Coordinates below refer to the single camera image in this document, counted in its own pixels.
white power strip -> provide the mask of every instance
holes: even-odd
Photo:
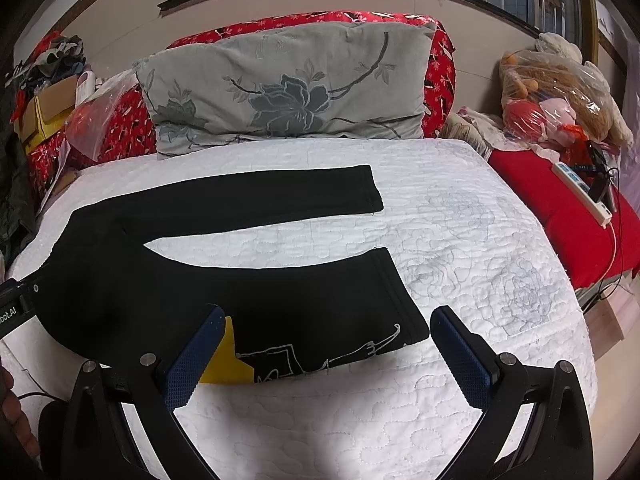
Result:
[[[574,170],[569,168],[564,162],[556,162],[551,170],[562,180],[566,186],[574,192],[580,202],[589,210],[598,224],[604,229],[611,222],[611,211],[602,202],[594,202],[589,197],[589,186],[581,179]]]

quilted mattress cover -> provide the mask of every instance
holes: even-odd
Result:
[[[535,216],[456,140],[265,140],[89,168],[44,214],[11,275],[19,279],[41,265],[74,209],[110,196],[214,174],[356,164],[372,167],[383,211],[148,246],[191,265],[229,267],[311,265],[387,247],[427,320],[448,304],[496,352],[546,367],[568,359],[591,413],[593,354],[567,275]],[[53,341],[37,319],[5,342],[40,386],[70,394],[82,358]],[[520,413],[503,454],[516,447],[528,413]],[[127,415],[150,471],[166,478],[135,410],[127,408]],[[200,384],[175,415],[224,480],[431,480],[480,412],[468,406],[428,339],[304,377]]]

metal screw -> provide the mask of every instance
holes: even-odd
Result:
[[[90,374],[95,370],[95,361],[85,361],[82,365],[82,371],[85,374]]]
[[[560,361],[560,369],[570,374],[574,371],[574,366],[569,361]]]
[[[518,362],[518,360],[516,359],[516,356],[513,354],[509,354],[508,352],[500,354],[500,361],[506,364],[507,366],[513,366]]]
[[[149,352],[148,354],[144,354],[140,358],[140,364],[143,366],[151,366],[155,362],[156,362],[156,354],[152,354],[151,352]]]

human hand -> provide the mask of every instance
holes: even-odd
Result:
[[[36,458],[40,454],[40,446],[36,437],[31,433],[31,427],[27,416],[22,411],[20,400],[11,391],[14,387],[14,378],[2,366],[0,366],[0,380],[4,381],[8,390],[7,396],[2,402],[2,414],[7,422],[14,429],[14,434],[22,444],[22,447],[31,458]]]

gray pillow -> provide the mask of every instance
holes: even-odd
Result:
[[[273,137],[422,137],[434,27],[309,23],[140,60],[157,149],[181,155]]]

